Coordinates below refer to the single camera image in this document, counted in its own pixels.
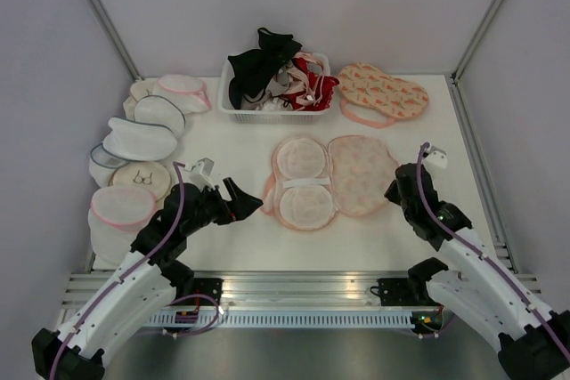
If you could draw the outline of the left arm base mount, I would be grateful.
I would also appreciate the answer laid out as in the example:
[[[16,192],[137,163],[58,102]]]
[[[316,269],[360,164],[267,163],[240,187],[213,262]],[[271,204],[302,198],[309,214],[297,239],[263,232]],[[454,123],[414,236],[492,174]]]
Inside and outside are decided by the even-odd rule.
[[[221,303],[224,280],[221,278],[195,278],[190,288],[177,297],[180,301],[174,306],[213,307],[214,304],[206,298]]]

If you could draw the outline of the black bra from bag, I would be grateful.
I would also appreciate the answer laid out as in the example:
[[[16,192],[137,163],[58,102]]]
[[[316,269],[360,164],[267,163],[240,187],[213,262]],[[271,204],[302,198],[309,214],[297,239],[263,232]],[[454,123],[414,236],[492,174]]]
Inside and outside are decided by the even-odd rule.
[[[279,70],[302,48],[292,34],[259,28],[257,35],[257,48],[228,57],[234,74],[229,84],[229,100],[235,109],[241,109],[247,98],[256,98],[262,93]]]

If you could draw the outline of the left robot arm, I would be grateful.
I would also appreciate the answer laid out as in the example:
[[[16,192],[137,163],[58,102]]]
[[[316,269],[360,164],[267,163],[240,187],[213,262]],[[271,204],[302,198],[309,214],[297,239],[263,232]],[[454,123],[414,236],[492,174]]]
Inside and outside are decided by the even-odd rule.
[[[162,308],[187,304],[194,272],[178,262],[191,234],[210,224],[248,219],[260,198],[224,179],[217,187],[174,186],[162,209],[137,234],[113,275],[68,322],[41,329],[32,339],[33,361],[43,379],[101,379],[118,350]]]

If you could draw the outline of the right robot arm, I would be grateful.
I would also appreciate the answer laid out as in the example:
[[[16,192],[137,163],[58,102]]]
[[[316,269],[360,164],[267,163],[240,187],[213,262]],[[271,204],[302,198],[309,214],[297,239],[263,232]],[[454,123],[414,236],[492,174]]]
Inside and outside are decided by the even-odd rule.
[[[555,312],[489,252],[472,222],[442,201],[421,164],[405,164],[385,196],[439,254],[408,270],[417,304],[442,305],[496,351],[510,379],[553,379],[569,369],[569,313]]]

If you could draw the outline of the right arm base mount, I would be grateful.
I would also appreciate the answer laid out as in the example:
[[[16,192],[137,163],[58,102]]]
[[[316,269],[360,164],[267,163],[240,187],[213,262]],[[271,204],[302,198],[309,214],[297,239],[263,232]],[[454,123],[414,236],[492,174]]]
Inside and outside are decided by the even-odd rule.
[[[429,297],[417,296],[407,278],[377,279],[377,291],[382,307],[437,307]]]

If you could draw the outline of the floral mesh laundry bag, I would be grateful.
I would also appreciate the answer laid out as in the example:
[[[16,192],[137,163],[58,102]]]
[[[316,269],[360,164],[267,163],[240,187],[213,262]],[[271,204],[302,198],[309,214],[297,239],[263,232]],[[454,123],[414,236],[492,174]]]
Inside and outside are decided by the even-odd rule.
[[[326,145],[310,136],[291,137],[273,151],[271,164],[262,212],[301,231],[320,230],[337,214],[378,212],[399,166],[382,140],[363,135]]]

